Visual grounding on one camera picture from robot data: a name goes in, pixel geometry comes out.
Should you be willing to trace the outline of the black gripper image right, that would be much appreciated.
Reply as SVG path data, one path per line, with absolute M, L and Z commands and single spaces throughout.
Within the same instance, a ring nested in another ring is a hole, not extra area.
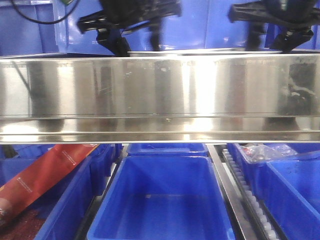
M 320 9 L 316 0 L 257 0 L 230 6 L 230 22 L 244 21 L 247 24 L 246 50 L 259 50 L 265 24 L 288 28 L 278 34 L 269 48 L 289 53 L 308 42 L 314 36 L 310 27 L 320 24 Z

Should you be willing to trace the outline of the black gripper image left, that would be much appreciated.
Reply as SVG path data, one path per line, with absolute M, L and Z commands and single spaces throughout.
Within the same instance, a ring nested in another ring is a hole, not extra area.
M 101 0 L 102 10 L 81 17 L 77 27 L 83 34 L 97 30 L 97 43 L 116 57 L 128 57 L 131 48 L 120 29 L 142 24 L 149 26 L 152 50 L 161 50 L 162 18 L 182 15 L 179 0 Z

